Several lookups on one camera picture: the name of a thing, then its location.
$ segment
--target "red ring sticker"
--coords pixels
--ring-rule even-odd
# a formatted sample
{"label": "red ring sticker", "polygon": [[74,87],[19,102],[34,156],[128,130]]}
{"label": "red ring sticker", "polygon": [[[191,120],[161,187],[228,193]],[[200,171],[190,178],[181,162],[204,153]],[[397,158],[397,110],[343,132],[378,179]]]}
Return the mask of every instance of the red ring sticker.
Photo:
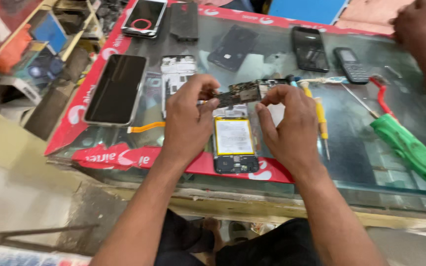
{"label": "red ring sticker", "polygon": [[[136,22],[138,22],[138,21],[144,21],[144,22],[146,22],[147,23],[147,27],[145,27],[145,28],[137,28],[136,26],[134,26],[134,24]],[[133,27],[133,28],[135,28],[137,30],[145,30],[145,29],[150,28],[151,26],[152,26],[152,22],[148,21],[147,19],[144,19],[144,18],[139,18],[139,19],[136,19],[135,21],[131,22],[131,27]]]}

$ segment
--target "orange bag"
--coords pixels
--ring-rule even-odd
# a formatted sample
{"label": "orange bag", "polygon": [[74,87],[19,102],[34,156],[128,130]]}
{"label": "orange bag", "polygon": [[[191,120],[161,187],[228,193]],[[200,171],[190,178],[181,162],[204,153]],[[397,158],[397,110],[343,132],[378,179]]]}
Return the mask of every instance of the orange bag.
{"label": "orange bag", "polygon": [[32,41],[29,34],[29,24],[16,34],[16,36],[0,52],[0,72],[10,74],[11,68],[21,60],[21,55]]}

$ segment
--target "black pants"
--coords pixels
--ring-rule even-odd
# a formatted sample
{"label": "black pants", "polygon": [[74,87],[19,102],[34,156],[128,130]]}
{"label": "black pants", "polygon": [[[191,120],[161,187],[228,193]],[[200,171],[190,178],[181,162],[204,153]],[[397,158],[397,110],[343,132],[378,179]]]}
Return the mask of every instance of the black pants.
{"label": "black pants", "polygon": [[[204,266],[190,253],[211,252],[214,237],[171,210],[162,228],[155,266]],[[216,253],[217,266],[320,266],[306,219],[293,219],[262,236]]]}

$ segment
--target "screwdriver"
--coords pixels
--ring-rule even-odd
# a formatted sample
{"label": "screwdriver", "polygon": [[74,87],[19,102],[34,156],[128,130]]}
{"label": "screwdriver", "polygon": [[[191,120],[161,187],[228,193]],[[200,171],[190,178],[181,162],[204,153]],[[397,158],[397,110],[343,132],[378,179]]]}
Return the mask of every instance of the screwdriver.
{"label": "screwdriver", "polygon": [[359,99],[346,85],[343,83],[341,83],[341,85],[367,109],[372,117],[376,119],[370,124],[376,135],[386,142],[397,156],[406,161],[411,169],[426,181],[425,145],[390,114],[379,117],[376,112],[372,111],[369,106]]}
{"label": "screwdriver", "polygon": [[[294,78],[293,75],[288,75],[287,77],[285,77],[287,82],[292,86],[297,84],[295,83],[293,78]],[[310,83],[308,82],[302,82],[300,83],[300,87],[303,89],[306,96],[313,98],[313,95],[311,94],[311,91],[308,88],[309,84]],[[328,148],[328,127],[327,127],[327,120],[325,119],[325,110],[323,109],[323,105],[321,104],[321,98],[316,98],[315,102],[317,105],[317,117],[318,117],[318,127],[320,129],[320,135],[321,135],[321,138],[323,139],[323,142],[325,143],[325,151],[327,154],[327,159],[330,160],[330,152]]]}

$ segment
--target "yellow screwdriver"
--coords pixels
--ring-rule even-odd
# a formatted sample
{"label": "yellow screwdriver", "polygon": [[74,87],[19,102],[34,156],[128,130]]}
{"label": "yellow screwdriver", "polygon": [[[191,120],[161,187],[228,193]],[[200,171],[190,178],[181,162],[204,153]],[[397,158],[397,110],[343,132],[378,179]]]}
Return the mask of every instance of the yellow screwdriver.
{"label": "yellow screwdriver", "polygon": [[[308,88],[309,83],[308,82],[301,82],[300,87],[305,92],[305,95],[313,98],[310,89]],[[327,159],[330,160],[330,152],[328,149],[328,127],[327,127],[327,120],[325,119],[325,110],[323,109],[323,105],[321,104],[321,98],[315,98],[314,99],[317,104],[317,117],[318,117],[318,127],[320,129],[321,138],[323,139],[323,142],[325,143],[325,151],[327,153]]]}

